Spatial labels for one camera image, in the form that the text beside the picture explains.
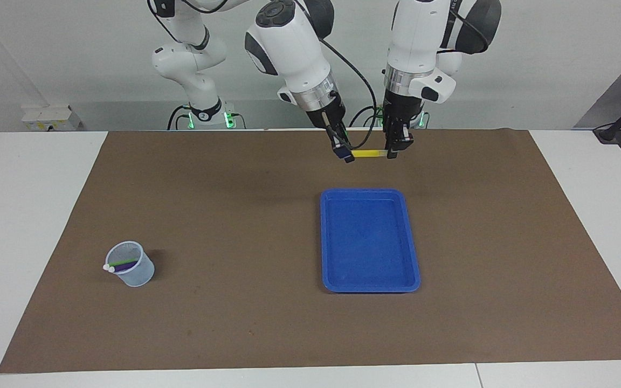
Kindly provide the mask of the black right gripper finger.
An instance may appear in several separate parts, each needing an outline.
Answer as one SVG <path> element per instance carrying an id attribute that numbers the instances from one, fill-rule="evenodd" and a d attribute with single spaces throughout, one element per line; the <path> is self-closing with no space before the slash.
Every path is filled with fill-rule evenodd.
<path id="1" fill-rule="evenodd" d="M 326 133 L 334 154 L 347 164 L 355 161 L 345 125 L 327 126 Z"/>

